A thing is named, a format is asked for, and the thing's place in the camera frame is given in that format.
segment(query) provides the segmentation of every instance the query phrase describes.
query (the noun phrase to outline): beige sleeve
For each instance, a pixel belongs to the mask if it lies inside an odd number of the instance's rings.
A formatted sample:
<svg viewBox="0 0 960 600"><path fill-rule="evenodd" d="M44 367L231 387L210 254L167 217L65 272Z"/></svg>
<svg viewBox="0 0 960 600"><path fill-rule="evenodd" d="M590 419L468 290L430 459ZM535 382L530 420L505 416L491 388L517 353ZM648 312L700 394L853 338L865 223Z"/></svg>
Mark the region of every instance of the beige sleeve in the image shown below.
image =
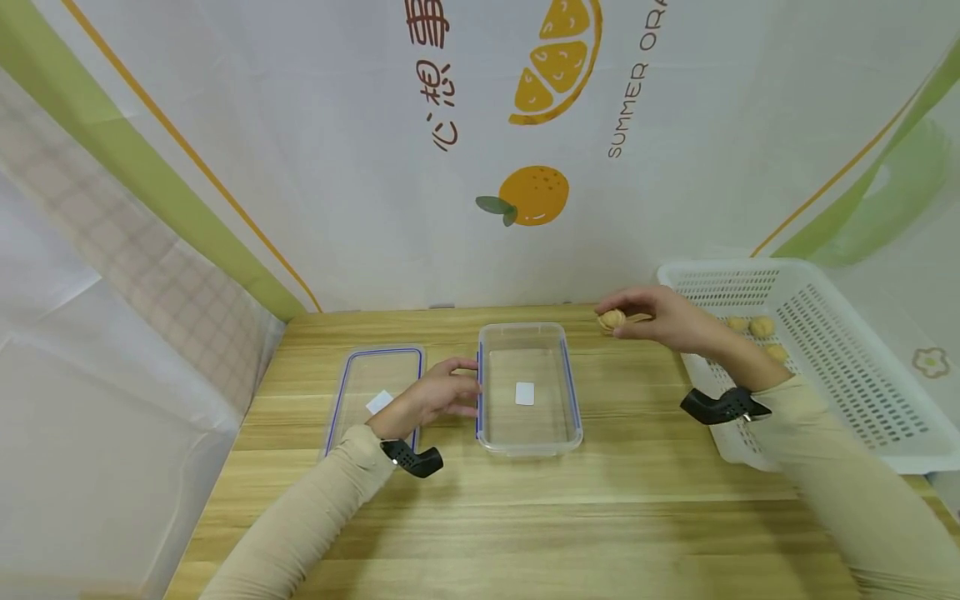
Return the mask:
<svg viewBox="0 0 960 600"><path fill-rule="evenodd" d="M370 428L351 427L340 445L256 520L201 599L287 600L393 471Z"/></svg>
<svg viewBox="0 0 960 600"><path fill-rule="evenodd" d="M833 536L864 598L960 599L960 550L924 501L802 377L755 395L757 441Z"/></svg>

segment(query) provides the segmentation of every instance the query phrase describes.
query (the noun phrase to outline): orange stripe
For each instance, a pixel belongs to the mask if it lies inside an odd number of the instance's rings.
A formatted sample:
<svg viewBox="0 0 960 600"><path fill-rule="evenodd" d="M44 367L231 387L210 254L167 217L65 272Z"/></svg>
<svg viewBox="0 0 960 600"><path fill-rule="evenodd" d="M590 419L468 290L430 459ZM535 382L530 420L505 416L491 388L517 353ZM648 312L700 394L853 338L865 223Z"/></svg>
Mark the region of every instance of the orange stripe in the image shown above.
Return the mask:
<svg viewBox="0 0 960 600"><path fill-rule="evenodd" d="M306 292L307 296L313 301L313 305L317 307L318 311L322 311L320 308L320 303L317 302L316 297L314 297L313 292L310 291L310 288L307 287L306 282L303 278L294 270L293 266L287 261L286 258L280 254L280 251L276 249L276 246L267 239L267 236L263 233L262 230L253 222L250 215L247 214L247 211L236 201L232 194L230 194L227 187L213 174L213 171L210 170L210 167L206 165L204 160L200 158L200 155L197 154L197 151L190 146L189 142L186 141L186 138L174 127L174 124L167 118L167 115L160 110L160 107L154 102L154 99L150 97L147 93L147 90L140 85L140 82L136 80L130 70L126 65L117 57L113 50L109 47L107 42L104 40L103 36L100 35L100 32L93 27L93 24L90 23L89 19L86 18L86 15L80 10L80 8L74 3L73 0L60 0L62 4L66 7L70 14L77 19L77 23L84 29L86 34L90 37L90 40L96 44L97 48L100 49L100 52L109 60L110 64L113 65L113 68L116 69L117 73L120 74L120 77L123 78L127 85L133 90L133 93L136 94L137 98L140 99L146 107L147 110L160 122L160 125L163 126L170 135L177 141L177 144L180 145L180 148L190 159L193 160L193 163L197 165L197 168L206 176L207 180L213 184L217 191L224 197L224 200L236 211L240 218L243 219L244 223L253 231L254 234L263 242L263 245L274 255L276 260L280 261L280 264L287 270L293 278L300 284L300 287L303 288L303 291Z"/></svg>
<svg viewBox="0 0 960 600"><path fill-rule="evenodd" d="M781 231L783 231L784 229L786 229L788 225L793 223L797 219L797 217L799 217L805 210L810 208L810 206L813 203L817 202L817 200L820 199L820 197L823 196L827 192L827 190L829 190L836 182L838 182L840 178L847 175L847 173L853 168L853 166L857 162L859 162L860 159L863 158L867 153L869 153L877 144L877 142L879 142L880 139L882 139L882 137L888 131L890 131L890 128L894 126L894 123L896 123L897 120L900 119L900 116L903 114L906 108L910 106L910 103L913 102L913 99L917 97L918 93L920 93L920 90L924 87L924 84L920 84L920 87L918 87L916 91L914 91L913 94L911 94L910 97L907 98L907 101L903 103L903 106L900 107L900 110L897 111L897 114L895 114L893 118L890 119L890 121L888 121L887 124L883 126L883 129L881 129L869 142L867 142L866 146L860 149L860 152L856 153L847 164L843 165L843 167L839 171L837 171L836 174L833 175L833 177L828 179L827 182L824 183L823 186L821 186L820 189L818 189L813 194L813 196L810 196L810 198L806 202L801 204L800 208L797 208L797 210L795 210L792 215L787 217L786 221L781 223L778 228L774 229L774 232L771 233L769 236L767 236L767 239L763 240L763 242L756 247L756 250L754 250L754 252L750 255L750 257L754 257L760 254L760 251L763 250L766 247L766 245L769 244L775 237L777 237Z"/></svg>

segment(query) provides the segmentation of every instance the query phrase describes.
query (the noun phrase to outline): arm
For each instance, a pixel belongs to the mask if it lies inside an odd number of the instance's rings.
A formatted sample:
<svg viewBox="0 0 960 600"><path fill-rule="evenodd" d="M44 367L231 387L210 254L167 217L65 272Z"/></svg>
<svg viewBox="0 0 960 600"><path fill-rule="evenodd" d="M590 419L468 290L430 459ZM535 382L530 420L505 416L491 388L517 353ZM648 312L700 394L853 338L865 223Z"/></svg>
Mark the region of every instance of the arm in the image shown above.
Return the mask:
<svg viewBox="0 0 960 600"><path fill-rule="evenodd" d="M802 377L755 398L774 416L751 431L830 532L864 598L960 599L960 550L947 530Z"/></svg>
<svg viewBox="0 0 960 600"><path fill-rule="evenodd" d="M224 561L201 600L286 600L340 534L347 521L386 483L394 463L381 440L404 440L441 414L476 417L455 403L476 399L476 361L438 363L366 425L351 427L330 454L287 490Z"/></svg>
<svg viewBox="0 0 960 600"><path fill-rule="evenodd" d="M351 427L240 539L202 600L286 600L394 464L366 425Z"/></svg>
<svg viewBox="0 0 960 600"><path fill-rule="evenodd" d="M804 382L749 340L669 288L635 288L597 306L653 320L613 334L700 354L773 410L751 431L833 536L864 598L960 598L960 550L909 486Z"/></svg>

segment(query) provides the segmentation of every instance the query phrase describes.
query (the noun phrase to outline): hand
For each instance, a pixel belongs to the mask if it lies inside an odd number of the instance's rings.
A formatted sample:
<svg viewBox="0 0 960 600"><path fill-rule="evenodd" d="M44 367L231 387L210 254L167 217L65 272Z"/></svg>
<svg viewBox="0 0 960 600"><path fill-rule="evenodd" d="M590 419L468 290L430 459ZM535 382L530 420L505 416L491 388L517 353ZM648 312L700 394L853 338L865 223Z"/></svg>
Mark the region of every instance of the hand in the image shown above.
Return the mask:
<svg viewBox="0 0 960 600"><path fill-rule="evenodd" d="M475 406L457 404L455 400L475 401L480 383L475 375L454 373L458 369L476 371L477 362L454 357L437 363L406 392L370 417L367 425L381 440L405 440L414 429L443 414L476 419Z"/></svg>
<svg viewBox="0 0 960 600"><path fill-rule="evenodd" d="M793 376L759 346L666 286L618 292L602 300L595 310L602 315L614 308L627 316L646 313L653 317L618 327L613 331L615 337L653 340L677 352L700 354L719 364L737 385L748 390L761 392Z"/></svg>
<svg viewBox="0 0 960 600"><path fill-rule="evenodd" d="M653 340L677 352L713 358L731 343L742 339L708 312L670 288L657 285L635 287L602 300L596 313L619 308L628 317L646 313L653 317L639 323L626 323L613 331L624 339Z"/></svg>

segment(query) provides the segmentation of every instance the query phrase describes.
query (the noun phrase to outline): printed orange fruit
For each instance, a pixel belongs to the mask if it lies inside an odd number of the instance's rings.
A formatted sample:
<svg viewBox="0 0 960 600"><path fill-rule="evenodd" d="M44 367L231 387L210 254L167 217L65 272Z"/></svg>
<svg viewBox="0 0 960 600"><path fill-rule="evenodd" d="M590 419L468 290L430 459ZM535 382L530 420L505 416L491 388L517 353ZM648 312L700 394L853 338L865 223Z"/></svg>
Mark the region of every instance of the printed orange fruit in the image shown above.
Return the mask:
<svg viewBox="0 0 960 600"><path fill-rule="evenodd" d="M500 195L478 196L477 206L503 215L503 225L526 227L545 225L556 219L566 206L570 184L564 174L544 165L517 169L500 185Z"/></svg>
<svg viewBox="0 0 960 600"><path fill-rule="evenodd" d="M551 41L530 53L533 68L524 67L516 85L510 115L514 125L539 125L566 112L587 86L600 50L603 14L599 0L553 0L540 39Z"/></svg>

